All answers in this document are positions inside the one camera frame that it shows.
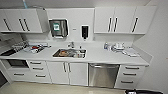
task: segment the lower cabinet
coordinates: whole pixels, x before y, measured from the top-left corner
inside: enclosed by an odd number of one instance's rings
[[[47,62],[52,83],[88,86],[88,64]]]
[[[29,68],[20,70],[7,70],[8,75],[13,81],[26,81],[38,83],[51,83],[51,78],[45,61],[26,61]]]
[[[31,71],[7,71],[7,73],[13,81],[51,83],[51,79],[48,73],[32,73]]]
[[[114,88],[136,89],[144,70],[145,66],[120,65]]]

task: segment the white cabinet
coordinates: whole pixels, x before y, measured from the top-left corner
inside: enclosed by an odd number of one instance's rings
[[[129,33],[136,7],[95,8],[94,33]]]
[[[47,62],[52,83],[88,86],[87,63]]]
[[[26,31],[23,23],[22,15],[19,9],[5,9],[5,14],[12,26],[12,30],[15,32]]]
[[[114,88],[136,89],[144,70],[145,66],[120,65]]]
[[[43,33],[49,31],[48,17],[42,9],[1,9],[4,11],[13,32]]]
[[[0,9],[0,30],[4,32],[12,31],[11,25],[2,9]]]
[[[94,33],[111,32],[111,24],[113,22],[115,7],[111,8],[95,8]]]
[[[12,81],[27,81],[38,83],[51,83],[51,78],[45,61],[26,61],[29,68],[25,70],[13,68],[7,70],[9,77]]]
[[[26,30],[32,33],[42,33],[49,30],[48,17],[45,10],[20,9]]]
[[[129,33],[136,7],[116,7],[112,33]]]
[[[69,84],[68,65],[65,62],[47,62],[52,83]]]
[[[94,33],[145,34],[156,6],[95,8]]]
[[[156,6],[138,6],[134,15],[130,32],[145,34],[152,22]]]
[[[88,64],[87,63],[69,63],[70,85],[88,86]]]

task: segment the dishwasher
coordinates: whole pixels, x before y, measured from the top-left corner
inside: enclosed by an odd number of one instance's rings
[[[89,63],[89,86],[114,88],[119,64]]]

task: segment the drawer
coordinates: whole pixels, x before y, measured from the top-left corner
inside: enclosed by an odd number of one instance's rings
[[[32,80],[29,77],[29,72],[14,72],[14,71],[7,71],[9,77],[12,81],[30,81]]]
[[[45,61],[29,61],[27,60],[27,63],[29,66],[46,66],[46,62]]]
[[[139,79],[143,76],[144,72],[138,71],[119,71],[117,77],[127,77]]]
[[[29,76],[32,77],[30,82],[51,83],[49,73],[31,73]]]
[[[138,79],[135,78],[117,78],[114,88],[119,89],[135,89],[138,84]]]
[[[47,66],[31,66],[30,67],[31,72],[45,72],[48,73]]]
[[[120,65],[120,71],[144,71],[145,66]]]

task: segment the stainless steel sink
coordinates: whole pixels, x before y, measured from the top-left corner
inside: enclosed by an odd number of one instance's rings
[[[74,57],[85,58],[86,50],[84,49],[59,49],[53,57]]]

